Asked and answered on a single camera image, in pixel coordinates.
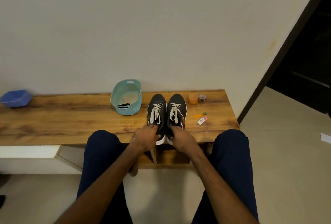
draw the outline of black sneaker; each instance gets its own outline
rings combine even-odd
[[[163,144],[166,140],[167,129],[167,103],[161,94],[155,94],[149,102],[147,108],[147,125],[158,125],[156,134],[161,137],[156,141],[156,145]]]
[[[180,126],[185,129],[186,120],[186,103],[180,94],[174,94],[168,102],[167,110],[167,142],[172,145],[171,138],[173,137],[173,132],[170,129],[170,125]]]

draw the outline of dark door frame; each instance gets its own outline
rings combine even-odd
[[[264,74],[263,78],[261,79],[260,83],[256,87],[255,91],[253,92],[253,95],[250,97],[249,101],[247,102],[246,106],[242,110],[241,114],[238,117],[238,123],[240,124],[252,105],[254,104],[255,100],[257,97],[260,95],[262,92],[263,88],[266,86],[267,82],[269,81],[270,77],[272,74],[275,72],[276,68],[279,66],[280,62],[283,60],[284,56],[292,46],[293,42],[303,29],[304,25],[308,21],[308,19],[312,16],[314,13],[315,9],[317,8],[318,4],[320,3],[321,0],[310,0],[307,4],[307,6],[304,8],[304,11],[300,15],[298,21],[294,25],[293,29],[287,36],[283,46],[280,48],[279,52],[275,56],[275,59],[271,63],[269,69],[266,71]]]

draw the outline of shoelace bow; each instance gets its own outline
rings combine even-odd
[[[172,106],[172,108],[170,110],[170,119],[174,120],[175,123],[177,124],[178,123],[178,117],[177,117],[178,112],[184,118],[183,114],[179,110],[181,104],[170,103],[170,105]]]
[[[161,117],[160,117],[160,110],[161,110],[161,105],[163,104],[153,104],[153,109],[151,111],[151,118],[149,122],[152,124],[154,123],[154,117],[156,118],[156,123],[159,125],[161,123]]]

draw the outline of white wall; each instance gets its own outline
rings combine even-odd
[[[240,114],[309,0],[0,0],[0,92],[220,89]]]

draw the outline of floor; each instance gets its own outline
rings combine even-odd
[[[331,119],[265,88],[241,124],[250,139],[261,223],[329,223]],[[79,175],[13,175],[0,224],[53,223],[75,199]],[[190,170],[140,170],[124,187],[133,222],[190,223],[204,187]]]

